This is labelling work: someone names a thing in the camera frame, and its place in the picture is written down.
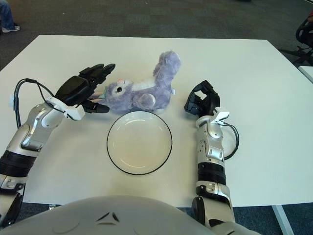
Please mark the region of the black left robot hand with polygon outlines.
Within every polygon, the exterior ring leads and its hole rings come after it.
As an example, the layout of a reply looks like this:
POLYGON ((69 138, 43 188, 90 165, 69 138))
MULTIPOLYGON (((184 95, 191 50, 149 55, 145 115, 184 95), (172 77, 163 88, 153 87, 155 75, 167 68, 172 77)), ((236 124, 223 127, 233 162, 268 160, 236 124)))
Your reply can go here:
POLYGON ((92 102, 89 98, 114 70, 115 64, 98 64, 80 71, 68 79, 57 91, 55 97, 67 106, 81 105, 86 113, 107 113, 109 107, 92 102))

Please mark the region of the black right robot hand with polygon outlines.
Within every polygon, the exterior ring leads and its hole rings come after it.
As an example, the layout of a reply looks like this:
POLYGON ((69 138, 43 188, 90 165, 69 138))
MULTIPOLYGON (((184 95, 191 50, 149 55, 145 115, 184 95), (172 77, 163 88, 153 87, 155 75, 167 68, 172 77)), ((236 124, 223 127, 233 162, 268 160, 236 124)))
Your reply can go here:
POLYGON ((217 107, 220 107, 220 97, 213 86, 204 80, 190 92, 184 110, 201 118, 213 116, 217 107))

